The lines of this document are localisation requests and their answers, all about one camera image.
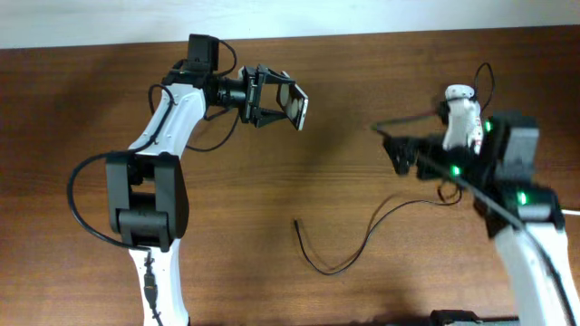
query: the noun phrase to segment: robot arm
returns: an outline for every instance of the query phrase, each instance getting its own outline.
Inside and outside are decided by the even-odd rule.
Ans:
[[[394,138],[383,132],[395,171],[405,175],[416,164],[419,179],[443,177],[474,194],[474,206],[511,278],[521,324],[576,325],[580,301],[567,258],[564,217],[556,193],[531,181],[539,137],[535,120],[515,112],[495,115],[486,121],[476,151],[466,141],[466,124],[473,119],[464,111],[454,120],[451,108],[449,127],[460,123],[444,138]],[[450,139],[458,142],[450,146]]]
[[[67,196],[72,213],[81,226],[103,241],[130,249],[140,277],[144,325],[187,325],[179,279],[179,242],[189,220],[189,202],[179,160],[196,124],[204,119],[238,109],[243,123],[257,128],[289,119],[301,129],[308,98],[285,72],[264,65],[243,67],[239,78],[229,79],[218,69],[218,46],[222,41],[206,35],[189,36],[188,59],[176,63],[161,84],[161,100],[149,125],[129,150],[95,155],[72,172]],[[235,62],[236,53],[232,51]],[[282,111],[260,107],[262,87],[278,85]],[[208,107],[224,108],[208,117]],[[110,225],[121,235],[117,241],[101,234],[81,217],[73,198],[79,172],[91,162],[106,158]],[[152,193],[136,186],[154,183]]]

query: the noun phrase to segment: wooden surface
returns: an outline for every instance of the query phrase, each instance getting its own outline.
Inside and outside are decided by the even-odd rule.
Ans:
[[[242,64],[288,71],[311,101],[302,132],[286,121],[240,125],[222,149],[183,156],[191,213],[181,283],[195,324],[388,321],[434,309],[515,313],[471,196],[456,207],[410,206],[391,216],[362,259],[336,277],[309,268],[292,221],[302,220],[317,262],[334,265],[360,244],[386,197],[396,195],[382,212],[435,199],[437,183],[394,174],[368,126],[433,108],[447,85],[471,83],[483,61],[498,83],[488,113],[537,117],[536,180],[553,187],[562,206],[579,207],[580,27],[232,45]],[[140,135],[150,118],[149,85],[185,55],[185,43],[0,52],[0,324],[142,322],[129,255],[74,222],[64,189],[78,162],[125,149]],[[221,56],[228,67],[229,54]],[[200,123],[190,144],[216,143],[232,119]],[[435,130],[443,127],[433,119],[393,132]],[[78,182],[82,213],[111,234],[103,164]],[[569,218],[567,232],[578,283],[580,221]]]

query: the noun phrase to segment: wire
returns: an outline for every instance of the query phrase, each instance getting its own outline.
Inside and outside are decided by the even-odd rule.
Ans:
[[[453,194],[445,196],[443,194],[443,186],[445,186],[445,184],[447,183],[448,183],[447,180],[443,180],[443,182],[441,182],[441,184],[437,186],[437,195],[439,196],[442,202],[447,202],[449,199],[452,199],[454,196],[458,194],[458,192],[461,191],[461,188],[455,185],[455,191],[453,192]]]
[[[390,120],[383,120],[383,121],[375,122],[374,124],[372,124],[371,129],[376,131],[376,130],[379,130],[380,126],[410,123],[410,122],[425,120],[427,118],[435,116],[435,114],[437,114],[437,112],[435,110],[429,110],[429,111],[426,111],[426,112],[423,112],[420,114],[411,115],[411,116],[407,116],[407,117],[395,118],[395,119],[390,119]]]
[[[214,113],[214,114],[212,114],[210,116],[208,116],[208,111],[206,110],[206,112],[203,115],[203,120],[205,120],[205,121],[212,121],[213,119],[219,118],[219,117],[223,116],[224,114],[230,112],[231,110],[232,110],[231,107],[227,107],[227,108],[224,108],[223,110],[221,110],[221,111],[219,111],[217,113]]]
[[[433,202],[433,201],[429,201],[429,200],[424,200],[424,199],[416,199],[416,200],[410,200],[408,202],[402,203],[398,206],[396,206],[395,208],[391,209],[390,211],[388,211],[387,213],[385,213],[385,215],[383,215],[378,221],[377,223],[375,223],[371,230],[369,230],[366,233],[366,236],[364,237],[364,240],[362,242],[362,245],[359,247],[359,249],[356,251],[356,254],[354,255],[354,258],[343,268],[337,270],[337,271],[333,271],[333,272],[326,272],[323,271],[322,269],[320,269],[319,267],[317,267],[312,260],[310,259],[310,257],[308,257],[308,254],[306,253],[305,250],[305,246],[304,243],[302,241],[302,236],[300,235],[300,226],[298,225],[298,221],[294,220],[294,228],[296,230],[296,235],[298,235],[298,242],[300,243],[300,249],[302,250],[302,254],[304,256],[304,258],[306,259],[306,261],[320,274],[325,275],[325,276],[332,276],[332,275],[337,275],[339,273],[342,273],[344,271],[346,271],[349,267],[351,267],[361,256],[361,254],[363,253],[364,248],[366,247],[366,245],[369,243],[369,239],[371,238],[372,233],[377,229],[377,227],[379,226],[379,224],[385,219],[387,218],[387,216],[389,216],[390,214],[396,212],[397,210],[407,206],[407,205],[412,205],[412,204],[419,204],[419,203],[423,203],[423,204],[430,204],[430,205],[435,205],[435,206],[453,206],[456,205],[459,201],[461,201],[461,199],[463,198],[463,192],[461,190],[459,190],[459,197],[453,201],[453,202]]]
[[[226,75],[230,74],[232,71],[234,71],[234,69],[236,69],[236,66],[237,66],[237,54],[236,54],[236,50],[234,50],[234,48],[231,45],[229,45],[226,41],[219,40],[219,42],[222,43],[222,44],[224,44],[228,48],[228,50],[230,52],[232,52],[232,56],[234,57],[234,64],[232,65],[231,68],[229,68],[228,70],[226,70],[224,72],[219,72],[219,73],[214,74],[214,76],[216,76],[216,77],[223,77],[223,76],[226,76]]]
[[[481,107],[481,113],[483,113],[483,110],[485,110],[486,107],[491,102],[491,98],[493,97],[493,93],[496,90],[496,78],[493,75],[493,70],[491,69],[491,65],[489,64],[489,62],[483,62],[479,66],[477,71],[475,72],[475,77],[473,78],[473,85],[474,85],[474,91],[475,91],[475,93],[473,94],[473,99],[477,100],[478,96],[479,96],[478,79],[479,79],[479,72],[481,72],[481,69],[483,69],[483,67],[488,67],[488,70],[489,70],[489,77],[491,78],[491,92],[489,93],[488,100]]]
[[[488,206],[492,210],[496,211],[508,224],[510,224],[517,230],[521,231],[524,235],[528,237],[531,244],[538,251],[542,260],[544,260],[544,262],[546,263],[548,271],[551,274],[552,278],[554,279],[554,282],[556,284],[556,290],[558,292],[562,304],[564,305],[565,317],[568,319],[571,325],[576,326],[575,316],[572,311],[570,301],[568,300],[568,297],[566,295],[566,290],[564,289],[564,284],[562,283],[562,277],[560,276],[559,271],[554,266],[554,262],[552,262],[552,259],[547,254],[544,247],[542,247],[542,245],[537,241],[537,239],[532,234],[530,234],[529,231],[527,231],[526,224],[522,220],[511,214],[509,211],[507,211],[500,204],[496,203],[491,197],[486,195],[483,191],[479,190],[475,186],[472,186],[468,181],[464,180],[459,176],[452,176],[446,168],[444,168],[437,162],[433,161],[432,159],[419,153],[417,156],[417,160],[420,160],[426,165],[431,166],[431,168],[439,172],[442,176],[449,179],[451,182],[454,182],[460,187],[466,188],[467,190],[471,191],[474,197],[481,200],[486,206]]]
[[[572,209],[562,209],[562,214],[572,215],[572,216],[580,216],[580,211],[576,211],[576,210],[572,210]]]
[[[79,210],[76,206],[76,203],[74,202],[74,180],[77,178],[79,173],[84,168],[86,168],[89,164],[91,164],[92,162],[95,162],[99,159],[104,159],[104,158],[132,156],[135,153],[138,153],[138,152],[148,148],[149,146],[151,146],[151,144],[153,144],[155,142],[156,138],[158,137],[158,135],[161,132],[161,129],[163,128],[163,125],[165,124],[165,121],[167,120],[167,117],[169,116],[169,114],[171,113],[171,110],[173,109],[173,106],[175,105],[175,101],[173,99],[173,94],[166,86],[161,85],[161,84],[154,84],[154,85],[151,85],[151,87],[149,88],[148,95],[149,95],[150,103],[152,103],[151,96],[152,96],[153,90],[155,90],[156,88],[161,88],[162,90],[164,90],[169,95],[170,101],[169,101],[169,106],[168,106],[167,110],[165,111],[165,113],[163,114],[163,117],[161,118],[159,126],[155,129],[153,134],[150,136],[149,140],[147,140],[147,142],[145,144],[137,147],[136,149],[122,150],[122,151],[111,151],[111,152],[107,152],[107,153],[97,154],[97,155],[94,155],[94,156],[91,156],[91,157],[85,159],[78,166],[76,166],[76,168],[74,168],[72,170],[72,174],[69,177],[69,181],[66,185],[66,196],[67,196],[69,208],[72,211],[72,216],[74,216],[74,219],[82,226],[82,228],[85,231],[87,231],[91,235],[96,236],[98,239],[101,239],[102,241],[104,241],[108,244],[116,245],[116,246],[118,246],[120,248],[124,248],[124,249],[131,249],[131,250],[138,250],[138,251],[147,252],[147,259],[145,261],[145,264],[148,265],[149,267],[153,263],[153,261],[151,259],[151,249],[150,248],[145,247],[145,246],[139,246],[139,245],[124,244],[121,241],[115,240],[115,239],[113,239],[107,235],[104,235],[101,232],[95,230],[92,226],[90,226],[82,218],[81,213],[79,212]],[[155,320],[157,320],[158,325],[163,326],[161,319],[160,319],[160,314],[154,308],[152,308],[151,310],[153,312],[153,318]]]
[[[198,149],[198,148],[194,148],[190,145],[186,145],[186,149],[191,149],[193,151],[197,151],[197,152],[201,152],[201,153],[207,153],[207,152],[210,152],[212,150],[219,149],[220,147],[222,147],[222,145],[224,145],[229,140],[230,137],[232,137],[232,135],[234,134],[234,130],[236,129],[236,125],[237,125],[238,121],[239,121],[239,114],[236,114],[236,118],[234,119],[234,124],[232,125],[232,128],[229,130],[229,133],[216,146],[210,147],[209,149]]]

